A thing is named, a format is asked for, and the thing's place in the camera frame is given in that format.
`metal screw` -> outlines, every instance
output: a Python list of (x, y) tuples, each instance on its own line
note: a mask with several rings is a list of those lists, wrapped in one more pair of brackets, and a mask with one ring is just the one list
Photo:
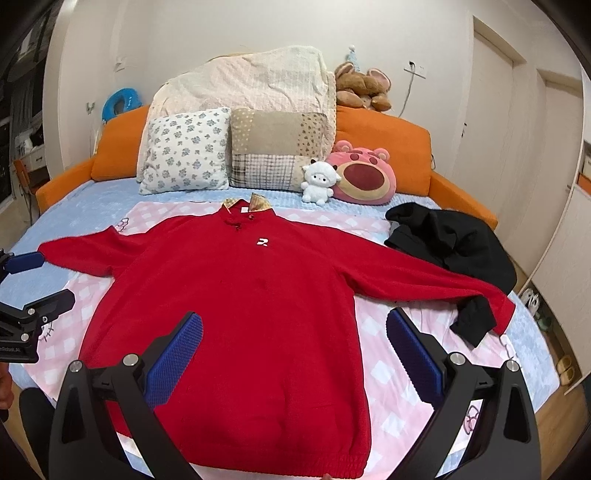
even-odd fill
[(80, 360), (74, 360), (70, 364), (70, 372), (76, 373), (76, 372), (79, 372), (80, 370), (82, 370), (82, 362)]
[(466, 363), (466, 357), (463, 356), (461, 353), (453, 352), (449, 359), (452, 361), (454, 365), (463, 365)]
[(135, 353), (128, 353), (123, 357), (123, 364), (126, 367), (132, 367), (137, 364), (139, 361), (139, 357)]
[(515, 360), (507, 360), (506, 365), (512, 372), (517, 372), (519, 370), (519, 364)]

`black jacket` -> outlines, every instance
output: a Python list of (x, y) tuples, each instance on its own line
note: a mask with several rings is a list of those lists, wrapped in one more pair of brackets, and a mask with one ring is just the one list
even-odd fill
[[(517, 276), (509, 256), (491, 228), (479, 218), (454, 210), (431, 210), (403, 203), (386, 212), (386, 220), (400, 225), (385, 241), (389, 247), (452, 272), (478, 278), (505, 294)], [(452, 331), (477, 346), (496, 321), (484, 297), (458, 305)]]

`human hand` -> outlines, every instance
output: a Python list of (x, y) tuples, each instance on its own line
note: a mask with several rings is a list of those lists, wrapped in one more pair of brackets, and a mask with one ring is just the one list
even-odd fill
[(13, 401), (12, 376), (8, 373), (8, 364), (0, 362), (0, 410), (8, 410)]

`pink checkered blanket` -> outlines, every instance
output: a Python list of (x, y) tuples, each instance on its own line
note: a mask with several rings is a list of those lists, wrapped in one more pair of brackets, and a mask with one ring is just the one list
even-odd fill
[[(145, 232), (172, 216), (207, 215), (220, 208), (220, 203), (138, 203), (116, 229), (123, 235)], [(276, 209), (278, 215), (295, 222), (326, 225), (378, 241), (385, 237), (389, 223), (366, 217), (315, 210)], [(110, 278), (76, 274), (67, 284), (76, 296), (72, 311), (46, 325), (38, 353), (42, 360), (24, 365), (33, 380), (50, 397), (57, 398), (68, 364), (78, 357), (80, 346), (96, 306), (112, 284)], [(474, 364), (499, 367), (509, 358), (516, 359), (514, 348), (506, 335), (494, 334), (476, 349), (469, 348), (455, 335), (450, 325), (457, 317), (456, 308), (442, 301), (416, 301), (400, 304), (419, 330), (430, 333), (448, 351), (458, 351)], [(363, 356), (365, 391), (369, 401), (372, 426), (372, 449), (363, 479), (382, 480), (396, 468), (421, 433), (433, 409), (422, 403), (400, 360), (386, 337), (385, 319), (394, 304), (355, 297), (355, 315)], [(480, 403), (474, 402), (450, 453), (464, 449), (478, 417)], [(124, 448), (139, 455), (132, 439), (120, 436)], [(231, 478), (269, 479), (259, 473), (229, 472), (197, 467), (205, 480)]]

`cream blanket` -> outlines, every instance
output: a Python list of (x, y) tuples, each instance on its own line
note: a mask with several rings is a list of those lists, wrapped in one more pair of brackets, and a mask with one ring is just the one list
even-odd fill
[(219, 57), (169, 80), (154, 95), (139, 147), (137, 180), (148, 157), (148, 123), (159, 116), (227, 106), (326, 115), (323, 156), (335, 143), (335, 74), (316, 48), (291, 46)]

